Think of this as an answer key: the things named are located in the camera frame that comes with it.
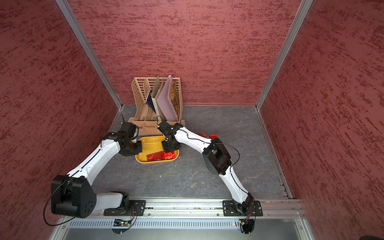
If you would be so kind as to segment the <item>yellow plastic storage box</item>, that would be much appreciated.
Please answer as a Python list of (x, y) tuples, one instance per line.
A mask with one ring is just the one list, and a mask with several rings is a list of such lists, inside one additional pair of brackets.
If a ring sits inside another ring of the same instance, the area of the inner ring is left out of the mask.
[(155, 161), (148, 162), (147, 155), (164, 151), (162, 146), (162, 141), (165, 140), (164, 136), (150, 136), (150, 137), (142, 137), (139, 139), (142, 142), (143, 152), (135, 155), (135, 159), (138, 163), (142, 165), (149, 164), (160, 164), (160, 163), (168, 163), (173, 162), (179, 157), (179, 150), (174, 151), (176, 154), (176, 158), (173, 160), (163, 160), (163, 161)]

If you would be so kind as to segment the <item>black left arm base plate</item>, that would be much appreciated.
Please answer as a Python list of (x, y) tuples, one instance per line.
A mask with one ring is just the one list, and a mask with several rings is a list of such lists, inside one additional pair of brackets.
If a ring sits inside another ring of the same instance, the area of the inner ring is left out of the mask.
[(125, 207), (119, 207), (116, 209), (104, 210), (104, 216), (108, 217), (125, 217), (125, 216), (143, 216), (146, 208), (147, 201), (145, 200), (129, 200), (129, 203)]

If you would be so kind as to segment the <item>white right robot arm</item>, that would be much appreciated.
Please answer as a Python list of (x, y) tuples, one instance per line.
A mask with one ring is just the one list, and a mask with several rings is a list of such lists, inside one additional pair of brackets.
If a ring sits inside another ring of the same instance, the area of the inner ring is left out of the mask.
[(166, 153), (186, 145), (202, 154), (207, 169), (219, 176), (230, 191), (234, 210), (241, 216), (249, 215), (254, 198), (237, 177), (231, 155), (219, 138), (208, 139), (191, 132), (179, 123), (170, 125), (165, 121), (158, 125), (158, 130), (165, 137), (162, 146)]

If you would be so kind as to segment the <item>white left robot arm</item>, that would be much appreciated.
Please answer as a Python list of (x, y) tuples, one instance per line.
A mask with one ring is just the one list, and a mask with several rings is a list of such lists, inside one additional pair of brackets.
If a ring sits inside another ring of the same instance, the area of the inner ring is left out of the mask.
[(119, 131), (108, 133), (97, 148), (76, 168), (66, 175), (56, 176), (51, 183), (51, 212), (75, 218), (87, 218), (91, 213), (117, 209), (129, 214), (129, 196), (113, 191), (95, 194), (92, 186), (101, 170), (117, 154), (134, 156), (142, 152), (142, 143), (137, 140), (138, 131), (132, 134)]

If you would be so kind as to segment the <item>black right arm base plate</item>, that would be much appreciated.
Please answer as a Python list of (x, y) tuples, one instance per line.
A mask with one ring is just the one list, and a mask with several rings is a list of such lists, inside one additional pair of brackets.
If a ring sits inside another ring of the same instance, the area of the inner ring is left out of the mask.
[(260, 201), (252, 200), (248, 207), (238, 204), (233, 200), (223, 201), (225, 217), (262, 217), (263, 210)]

